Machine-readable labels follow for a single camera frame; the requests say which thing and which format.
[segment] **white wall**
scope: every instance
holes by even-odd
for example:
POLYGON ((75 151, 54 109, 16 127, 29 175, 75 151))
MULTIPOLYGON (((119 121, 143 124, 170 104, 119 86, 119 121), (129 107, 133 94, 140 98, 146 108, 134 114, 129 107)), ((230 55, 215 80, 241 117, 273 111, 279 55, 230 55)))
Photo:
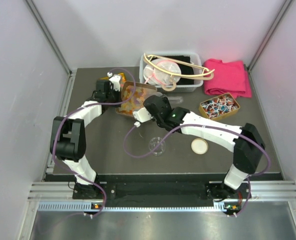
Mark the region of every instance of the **white wall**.
POLYGON ((284 173, 296 181, 296 1, 253 71, 284 173))
POLYGON ((0 0, 0 240, 15 239, 40 180, 66 73, 23 0, 0 0))
POLYGON ((138 66, 145 51, 249 64, 281 0, 34 0, 72 69, 138 66))

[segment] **gray table surface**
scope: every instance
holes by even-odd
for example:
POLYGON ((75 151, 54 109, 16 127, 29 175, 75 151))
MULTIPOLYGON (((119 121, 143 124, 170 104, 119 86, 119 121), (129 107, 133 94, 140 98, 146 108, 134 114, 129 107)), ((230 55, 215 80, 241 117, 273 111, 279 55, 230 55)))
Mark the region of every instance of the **gray table surface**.
MULTIPOLYGON (((81 106, 91 96, 95 89, 96 79, 106 76, 108 68, 80 68, 77 71, 68 112, 81 106)), ((139 68, 126 67, 138 81, 139 68)), ((255 92, 252 98, 239 97, 240 110, 237 114, 227 117, 220 122, 243 126, 254 124, 266 144, 272 165, 269 172, 280 172, 278 160, 267 131, 255 92)), ((199 113, 200 102, 211 98, 204 94, 203 87, 192 93, 168 93, 168 96, 182 96, 183 103, 173 104, 172 107, 188 108, 199 113)), ((152 174, 152 173, 225 173, 232 164, 232 153, 225 148, 208 141, 209 150, 206 154, 195 154, 191 149, 194 136, 179 133, 172 134, 166 140, 166 151, 161 156, 150 155, 145 158, 132 158, 123 150, 123 139, 134 123, 133 118, 115 113, 113 107, 102 116, 94 119, 86 128, 87 150, 86 157, 91 167, 99 174, 152 174)), ((128 138, 127 149, 134 155, 149 151, 148 143, 153 137, 162 137, 166 130, 159 128, 155 122, 147 122, 135 129, 128 138)), ((266 165, 262 157, 258 171, 266 165)), ((66 172, 55 167, 54 174, 66 172)))

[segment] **round lid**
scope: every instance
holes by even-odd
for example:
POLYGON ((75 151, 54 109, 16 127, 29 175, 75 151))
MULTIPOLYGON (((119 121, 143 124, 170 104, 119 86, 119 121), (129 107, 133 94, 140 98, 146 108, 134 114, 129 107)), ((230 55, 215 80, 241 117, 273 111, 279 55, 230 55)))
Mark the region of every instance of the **round lid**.
POLYGON ((208 143, 201 138, 196 138, 191 143, 191 148, 196 154, 205 154, 208 151, 208 143))

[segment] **clear plastic cup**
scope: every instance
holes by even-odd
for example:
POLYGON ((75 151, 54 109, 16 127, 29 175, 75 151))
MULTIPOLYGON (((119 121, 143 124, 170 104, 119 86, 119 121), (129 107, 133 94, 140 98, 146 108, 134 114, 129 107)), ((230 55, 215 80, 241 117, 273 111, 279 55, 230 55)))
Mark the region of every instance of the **clear plastic cup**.
MULTIPOLYGON (((158 136, 151 139, 149 142, 150 151, 153 150, 161 142, 161 140, 162 138, 158 136)), ((166 150, 166 143, 163 141, 160 144, 160 146, 152 152, 152 154, 155 156, 160 156, 165 152, 165 150, 166 150)))

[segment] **aluminum frame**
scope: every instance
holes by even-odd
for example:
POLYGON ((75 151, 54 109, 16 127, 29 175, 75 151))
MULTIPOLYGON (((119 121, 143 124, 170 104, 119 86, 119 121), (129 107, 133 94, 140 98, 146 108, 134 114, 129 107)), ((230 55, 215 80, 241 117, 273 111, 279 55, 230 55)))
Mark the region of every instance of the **aluminum frame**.
MULTIPOLYGON (((294 181, 251 181, 250 202, 288 202, 291 215, 296 227, 296 185, 294 181)), ((25 218, 22 223, 18 240, 30 239, 36 212, 41 206, 41 211, 46 211, 45 205, 48 205, 50 211, 58 210, 62 206, 84 205, 85 209, 68 209, 68 211, 80 212, 89 209, 89 204, 100 204, 98 200, 79 200, 72 199, 73 190, 68 187, 68 182, 35 182, 32 184, 28 197, 28 206, 25 212, 25 218)), ((225 202, 238 201, 237 199, 226 200, 225 202)), ((154 207, 154 208, 135 208, 135 207, 108 207, 107 212, 214 212, 213 208, 202 207, 154 207)))
MULTIPOLYGON (((37 10, 33 0, 25 0, 29 10, 31 11, 33 17, 44 33, 49 45, 53 49, 55 55, 60 61, 62 67, 68 74, 68 82, 66 86, 66 90, 63 96, 63 100, 61 103, 61 107, 59 110, 59 115, 62 116, 66 114, 73 83, 75 80, 75 73, 71 72, 66 60, 64 59, 59 47, 57 46, 55 40, 53 39, 49 29, 47 28, 45 22, 42 19, 42 16, 37 10)), ((251 63, 249 65, 249 71, 253 69, 259 57, 261 56, 263 50, 271 40, 274 32, 277 27, 280 25, 281 20, 286 15, 288 9, 290 8, 293 0, 285 0, 282 7, 280 8, 275 20, 270 26, 266 36, 261 42, 256 54, 254 55, 251 63)), ((51 160, 51 155, 48 155, 47 168, 45 169, 45 173, 53 172, 53 163, 51 160)), ((252 196, 253 198, 250 200, 251 202, 260 201, 260 202, 275 202, 282 201, 288 202, 289 208, 294 220, 294 224, 296 226, 296 185, 293 181, 252 181, 252 196)), ((32 185, 27 207, 25 211, 25 217, 22 222, 20 233, 17 237, 19 240, 28 240, 30 239, 34 220, 36 217, 37 210, 39 208, 40 203, 50 202, 50 201, 59 201, 62 203, 75 203, 76 200, 72 199, 72 190, 67 187, 67 182, 35 182, 32 185)))

